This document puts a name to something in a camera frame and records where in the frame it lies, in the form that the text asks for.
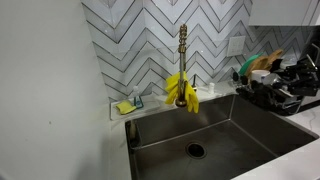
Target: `green object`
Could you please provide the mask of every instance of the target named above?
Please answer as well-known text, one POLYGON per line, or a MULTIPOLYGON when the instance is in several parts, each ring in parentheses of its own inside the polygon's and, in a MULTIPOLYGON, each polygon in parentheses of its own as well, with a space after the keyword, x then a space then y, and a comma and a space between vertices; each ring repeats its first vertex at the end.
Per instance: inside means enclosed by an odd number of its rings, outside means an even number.
POLYGON ((260 57, 263 53, 259 53, 259 54, 255 54, 253 56, 251 56, 241 67, 239 74, 241 76, 244 76, 244 74, 247 72, 248 67, 250 66, 250 64, 256 60, 258 57, 260 57))

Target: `gold faucet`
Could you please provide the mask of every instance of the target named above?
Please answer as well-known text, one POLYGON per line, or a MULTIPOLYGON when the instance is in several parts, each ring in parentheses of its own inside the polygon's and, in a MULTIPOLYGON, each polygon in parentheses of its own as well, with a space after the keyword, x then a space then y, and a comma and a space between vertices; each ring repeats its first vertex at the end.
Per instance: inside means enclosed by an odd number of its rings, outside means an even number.
POLYGON ((186 70, 186 39, 187 39, 187 25, 180 26, 179 32, 179 48, 180 53, 180 79, 178 80, 178 97, 176 99, 176 105, 178 107, 185 107, 187 101, 185 99, 185 90, 187 81, 184 80, 184 71, 186 70))

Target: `sink basin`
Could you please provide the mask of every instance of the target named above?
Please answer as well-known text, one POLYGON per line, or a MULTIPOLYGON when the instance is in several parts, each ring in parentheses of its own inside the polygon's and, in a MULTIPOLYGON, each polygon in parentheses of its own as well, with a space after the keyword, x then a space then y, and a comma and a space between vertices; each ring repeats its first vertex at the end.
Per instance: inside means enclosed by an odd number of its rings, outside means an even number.
POLYGON ((237 95, 125 126, 132 179, 231 179, 318 138, 237 95))

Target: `yellow rubber gloves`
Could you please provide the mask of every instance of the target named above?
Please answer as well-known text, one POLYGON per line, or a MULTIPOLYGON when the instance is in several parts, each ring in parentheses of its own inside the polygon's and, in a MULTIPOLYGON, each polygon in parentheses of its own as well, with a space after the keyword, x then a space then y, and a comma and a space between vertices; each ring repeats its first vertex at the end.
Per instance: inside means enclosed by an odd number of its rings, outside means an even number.
MULTIPOLYGON (((178 97, 179 78, 180 78, 180 73, 177 73, 166 79, 166 82, 167 82, 166 91, 168 92, 168 97, 167 97, 167 100, 165 101, 166 104, 173 104, 174 100, 178 97)), ((186 72, 184 72, 184 80, 187 81, 186 72)), ((198 113, 199 111, 198 98, 188 81, 186 83, 185 99, 187 101, 188 111, 191 112, 193 109, 195 113, 198 113)))

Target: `sponge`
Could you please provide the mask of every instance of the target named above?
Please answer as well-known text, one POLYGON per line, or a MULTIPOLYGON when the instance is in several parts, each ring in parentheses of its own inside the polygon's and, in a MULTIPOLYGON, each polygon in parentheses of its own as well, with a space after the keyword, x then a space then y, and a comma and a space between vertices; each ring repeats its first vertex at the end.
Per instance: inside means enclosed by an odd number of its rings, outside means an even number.
POLYGON ((129 100, 122 101, 116 107, 119 109, 120 114, 128 114, 137 109, 137 107, 131 105, 129 100))

